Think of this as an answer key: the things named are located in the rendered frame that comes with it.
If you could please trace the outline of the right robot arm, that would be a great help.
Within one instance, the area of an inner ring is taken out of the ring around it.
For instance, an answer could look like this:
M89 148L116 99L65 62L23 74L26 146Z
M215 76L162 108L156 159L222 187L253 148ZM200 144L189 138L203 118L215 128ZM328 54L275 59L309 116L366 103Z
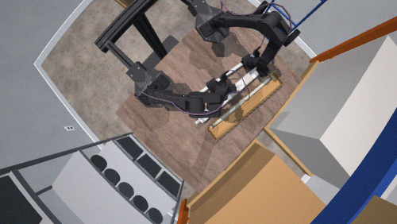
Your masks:
M205 114L204 112L211 112L219 108L225 99L226 92L227 94L230 92L237 92L237 87L235 84L226 84L226 83L218 83L213 85L213 92L201 92L201 91L193 91L188 93L188 95L179 95L167 92L163 90L168 84L169 81L160 74L151 84L147 86L147 88L143 91L149 96L160 98L149 98L148 96L141 94L138 99L141 100L146 106L149 103L152 104L166 104L169 106L174 106L172 103L175 103L178 108L183 111L193 113L193 114ZM157 82L157 80L159 80ZM167 81L167 82L166 82ZM148 91L148 93L147 93ZM221 93L221 94L215 94ZM169 102L168 102L169 101ZM205 103L207 103L207 110L205 111ZM219 118L221 116L221 108L212 114L208 115L191 115L191 118Z

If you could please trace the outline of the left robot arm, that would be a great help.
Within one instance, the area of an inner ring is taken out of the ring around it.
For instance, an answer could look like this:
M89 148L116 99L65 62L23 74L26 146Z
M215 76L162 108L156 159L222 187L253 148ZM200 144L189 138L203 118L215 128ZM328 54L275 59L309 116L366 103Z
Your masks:
M284 42L284 39L290 30L289 25L277 11L265 12L264 14L252 14L248 16L245 16L244 14L232 15L228 11L221 12L201 25L199 29L204 37L207 37L213 31L218 29L219 26L227 29L229 27L255 29L260 31L261 34L270 40L260 58L257 57L250 60L250 65L252 67L257 67L256 71L260 77L268 76L270 73L270 70L267 67L270 62L269 60L272 60L271 58L276 54L279 45Z

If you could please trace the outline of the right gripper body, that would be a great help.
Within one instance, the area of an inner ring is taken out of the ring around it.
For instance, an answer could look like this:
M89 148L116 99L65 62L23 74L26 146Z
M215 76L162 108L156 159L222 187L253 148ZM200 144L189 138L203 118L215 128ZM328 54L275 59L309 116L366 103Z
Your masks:
M212 80L210 80L209 82L206 83L206 86L208 87L208 89L210 90L211 93L213 92L213 85L215 85L215 83L226 83L227 77L225 74L222 75L222 79L218 82L216 81L215 78L213 78Z

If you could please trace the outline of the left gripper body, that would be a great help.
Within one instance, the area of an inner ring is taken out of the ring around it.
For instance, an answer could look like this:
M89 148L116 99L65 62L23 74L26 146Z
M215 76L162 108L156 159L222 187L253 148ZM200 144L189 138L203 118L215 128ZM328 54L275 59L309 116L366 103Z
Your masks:
M257 58L257 57L260 57L260 53L256 50L255 51L255 57L254 58ZM252 69L254 69L255 67L252 67L251 65L250 65L250 60L252 59L253 57L252 56L250 56L250 54L248 54L248 55L246 55L245 57L243 57L243 58L241 58L242 59L242 63L243 63L243 65L244 65L244 67L245 67L245 69L247 70L248 69L248 71L251 71Z

